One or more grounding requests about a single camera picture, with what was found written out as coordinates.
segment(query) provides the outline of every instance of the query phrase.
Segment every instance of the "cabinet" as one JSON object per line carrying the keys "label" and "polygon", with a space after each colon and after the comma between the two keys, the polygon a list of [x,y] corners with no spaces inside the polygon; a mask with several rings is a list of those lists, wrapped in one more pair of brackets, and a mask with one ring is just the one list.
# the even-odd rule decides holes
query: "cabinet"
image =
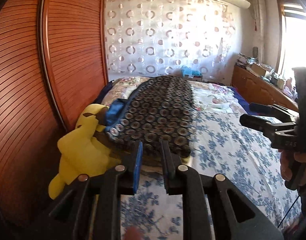
{"label": "cabinet", "polygon": [[253,75],[244,68],[235,66],[232,86],[248,103],[277,104],[298,112],[297,103],[283,94],[282,90]]}

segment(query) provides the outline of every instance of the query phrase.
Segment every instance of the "yellow fabric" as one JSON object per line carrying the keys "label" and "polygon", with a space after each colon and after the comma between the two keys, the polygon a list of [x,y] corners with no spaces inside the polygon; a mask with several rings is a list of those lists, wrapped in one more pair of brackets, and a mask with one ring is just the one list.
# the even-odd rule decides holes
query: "yellow fabric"
{"label": "yellow fabric", "polygon": [[98,124],[95,115],[85,117],[84,113],[97,114],[106,106],[92,104],[85,108],[77,120],[75,130],[64,135],[57,143],[62,154],[59,172],[48,187],[48,194],[55,199],[79,174],[97,176],[120,163],[110,157],[111,149],[93,137],[95,130],[105,127]]}

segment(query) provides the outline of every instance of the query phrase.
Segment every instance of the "silver bolt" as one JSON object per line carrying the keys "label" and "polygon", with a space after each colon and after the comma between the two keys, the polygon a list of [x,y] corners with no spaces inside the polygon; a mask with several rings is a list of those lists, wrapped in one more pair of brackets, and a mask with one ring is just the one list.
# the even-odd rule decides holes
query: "silver bolt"
{"label": "silver bolt", "polygon": [[187,171],[189,168],[186,165],[180,165],[177,167],[179,169],[179,171]]}
{"label": "silver bolt", "polygon": [[80,182],[84,182],[88,180],[88,176],[86,174],[81,174],[80,176],[78,176],[78,180]]}
{"label": "silver bolt", "polygon": [[218,181],[225,181],[225,176],[223,174],[216,174],[215,178]]}
{"label": "silver bolt", "polygon": [[119,171],[119,172],[125,171],[125,166],[124,166],[124,165],[117,165],[117,166],[115,167],[115,170],[116,170],[116,171]]}

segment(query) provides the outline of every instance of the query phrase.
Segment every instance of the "white sheet with blue leaf pattern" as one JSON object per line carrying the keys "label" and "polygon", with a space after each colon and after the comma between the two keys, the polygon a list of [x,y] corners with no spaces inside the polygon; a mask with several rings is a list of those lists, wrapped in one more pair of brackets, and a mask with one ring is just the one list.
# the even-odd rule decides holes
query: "white sheet with blue leaf pattern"
{"label": "white sheet with blue leaf pattern", "polygon": [[[280,154],[270,147],[269,139],[241,126],[239,117],[239,114],[197,112],[191,166],[208,176],[224,174],[277,226],[297,192],[285,188],[279,171]],[[300,211],[298,200],[282,228]],[[182,239],[182,224],[182,197],[166,194],[159,173],[142,172],[137,194],[122,196],[122,234],[127,227],[136,226],[143,232],[144,240]]]}

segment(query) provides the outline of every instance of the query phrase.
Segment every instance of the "slatted wood panel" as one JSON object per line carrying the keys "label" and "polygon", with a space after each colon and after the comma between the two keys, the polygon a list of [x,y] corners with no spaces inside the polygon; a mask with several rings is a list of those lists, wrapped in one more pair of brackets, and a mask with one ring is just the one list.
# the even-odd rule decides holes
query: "slatted wood panel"
{"label": "slatted wood panel", "polygon": [[0,11],[0,207],[24,225],[48,200],[62,135],[43,84],[36,42],[38,0]]}
{"label": "slatted wood panel", "polygon": [[49,0],[48,43],[56,90],[74,128],[105,86],[100,47],[101,0]]}

